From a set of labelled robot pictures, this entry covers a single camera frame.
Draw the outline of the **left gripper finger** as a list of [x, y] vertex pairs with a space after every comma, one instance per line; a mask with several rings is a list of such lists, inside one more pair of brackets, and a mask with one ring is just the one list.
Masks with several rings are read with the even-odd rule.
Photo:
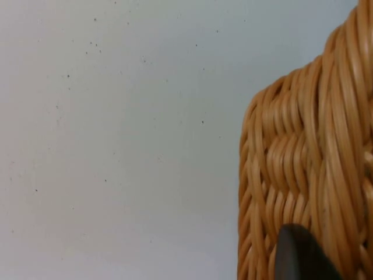
[[342, 279], [342, 276], [308, 229], [285, 224], [277, 239], [275, 279]]

